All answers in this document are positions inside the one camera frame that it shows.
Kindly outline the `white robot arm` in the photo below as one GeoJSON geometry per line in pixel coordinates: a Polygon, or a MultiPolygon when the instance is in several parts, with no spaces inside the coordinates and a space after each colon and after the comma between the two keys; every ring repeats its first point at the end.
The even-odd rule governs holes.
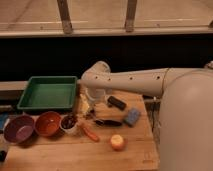
{"type": "Polygon", "coordinates": [[[82,74],[81,84],[91,100],[99,89],[158,97],[159,171],[213,171],[213,69],[112,73],[98,61],[82,74]]]}

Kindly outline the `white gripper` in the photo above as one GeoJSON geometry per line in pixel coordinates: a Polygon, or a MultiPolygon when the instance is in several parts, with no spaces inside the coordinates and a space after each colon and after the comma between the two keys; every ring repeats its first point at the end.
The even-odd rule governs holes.
{"type": "MultiPolygon", "coordinates": [[[[100,100],[105,96],[105,91],[103,89],[87,88],[86,95],[91,100],[100,100]]],[[[90,105],[86,100],[82,100],[80,104],[80,111],[82,114],[87,115],[90,110],[90,105]]]]}

